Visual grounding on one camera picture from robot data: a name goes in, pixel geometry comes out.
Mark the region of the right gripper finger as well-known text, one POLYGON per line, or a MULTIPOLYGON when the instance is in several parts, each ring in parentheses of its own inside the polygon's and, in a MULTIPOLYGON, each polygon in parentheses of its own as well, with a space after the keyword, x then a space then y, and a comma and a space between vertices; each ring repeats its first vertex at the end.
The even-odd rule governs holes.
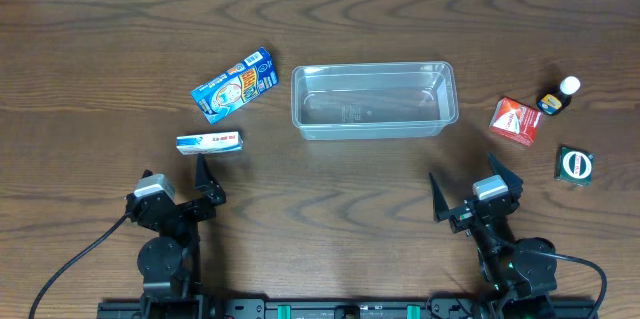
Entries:
POLYGON ((440 186, 438 185, 432 173, 429 173, 429 180, 431 183, 433 196, 433 220, 436 223, 439 223, 449 218, 450 209, 440 189, 440 186))
POLYGON ((488 154, 488 162, 492 172, 502 178, 509 190, 522 189, 523 180, 504 166, 493 153, 488 154))

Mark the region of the white blue medicine box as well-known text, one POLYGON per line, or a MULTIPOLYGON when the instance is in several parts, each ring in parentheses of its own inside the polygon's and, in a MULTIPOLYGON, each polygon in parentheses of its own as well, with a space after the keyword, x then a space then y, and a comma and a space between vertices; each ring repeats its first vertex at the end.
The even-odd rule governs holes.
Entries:
POLYGON ((243 140, 237 131, 180 136, 176 148, 183 155, 235 152, 242 150, 243 140))

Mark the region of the red white medicine box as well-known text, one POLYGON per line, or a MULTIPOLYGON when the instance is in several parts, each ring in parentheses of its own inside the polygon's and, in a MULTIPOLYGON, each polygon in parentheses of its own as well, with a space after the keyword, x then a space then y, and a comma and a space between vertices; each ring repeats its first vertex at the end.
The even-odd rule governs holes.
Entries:
POLYGON ((489 130, 530 147, 537 136, 542 113, 508 97, 498 101, 489 130))

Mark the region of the blue fever patch box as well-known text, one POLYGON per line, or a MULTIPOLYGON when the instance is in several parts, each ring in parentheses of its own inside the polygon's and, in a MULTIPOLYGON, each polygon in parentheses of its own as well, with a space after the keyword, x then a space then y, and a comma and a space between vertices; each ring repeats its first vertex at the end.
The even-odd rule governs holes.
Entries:
POLYGON ((271 54, 263 47, 227 71, 191 91, 210 124, 215 124, 256 99, 279 79, 271 54))

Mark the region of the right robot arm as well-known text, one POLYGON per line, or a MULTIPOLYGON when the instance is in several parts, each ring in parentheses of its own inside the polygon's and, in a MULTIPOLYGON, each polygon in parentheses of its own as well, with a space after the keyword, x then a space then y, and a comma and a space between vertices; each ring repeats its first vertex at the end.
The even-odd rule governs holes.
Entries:
POLYGON ((523 180, 488 155, 492 175, 472 185, 464 204, 449 207, 434 175, 429 176, 433 218, 451 231, 472 237, 481 274, 494 287, 471 305, 474 318, 542 318, 556 316, 549 294, 557 289, 555 246, 544 238, 517 239, 508 216, 520 206, 523 180))

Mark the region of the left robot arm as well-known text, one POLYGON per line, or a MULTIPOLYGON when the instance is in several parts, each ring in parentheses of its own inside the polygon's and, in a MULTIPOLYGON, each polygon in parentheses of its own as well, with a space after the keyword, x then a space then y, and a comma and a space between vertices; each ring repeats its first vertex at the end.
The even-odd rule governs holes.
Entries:
POLYGON ((143 276, 143 318, 214 318, 214 299, 201 292, 198 224, 212 219, 226 194, 211 174, 205 156, 197 156, 197 199, 178 204, 164 174, 147 170, 126 196, 125 216, 157 236, 140 249, 137 267, 143 276))

